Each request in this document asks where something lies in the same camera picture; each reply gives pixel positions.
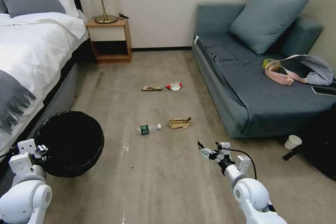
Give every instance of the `gray throw blanket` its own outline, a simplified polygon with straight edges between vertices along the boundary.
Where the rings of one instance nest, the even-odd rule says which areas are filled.
[[[13,125],[36,97],[12,76],[0,70],[0,128],[12,134]]]

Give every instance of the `black bag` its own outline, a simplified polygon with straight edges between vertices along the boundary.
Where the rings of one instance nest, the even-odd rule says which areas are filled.
[[[283,157],[288,160],[300,152],[322,173],[336,180],[336,103],[304,127],[297,136],[302,144]]]
[[[91,169],[104,147],[99,123],[78,111],[66,111],[47,118],[35,131],[36,145],[48,148],[41,164],[47,173],[73,178]]]

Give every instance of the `trash can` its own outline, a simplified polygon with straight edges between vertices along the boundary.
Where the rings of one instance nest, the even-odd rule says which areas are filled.
[[[35,131],[36,145],[48,148],[42,167],[58,177],[83,175],[98,161],[104,147],[100,124],[79,111],[66,111],[47,118]]]

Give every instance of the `floor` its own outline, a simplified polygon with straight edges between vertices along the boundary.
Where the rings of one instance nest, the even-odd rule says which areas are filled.
[[[140,91],[172,82],[182,82],[182,89]],[[334,181],[300,156],[283,161],[287,151],[276,140],[229,139],[190,51],[138,52],[131,64],[82,65],[72,109],[98,120],[105,147],[83,176],[48,177],[53,200],[46,224],[245,223],[228,180],[201,157],[197,141],[210,148],[230,141],[248,152],[288,223],[335,223]],[[170,118],[189,116],[188,129],[168,128]],[[140,125],[158,123],[160,131],[137,135]]]

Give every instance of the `crumpled paper bag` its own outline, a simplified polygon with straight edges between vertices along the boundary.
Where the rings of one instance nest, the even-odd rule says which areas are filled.
[[[169,128],[176,129],[176,128],[188,128],[191,124],[193,119],[189,118],[176,118],[170,119],[168,122]]]

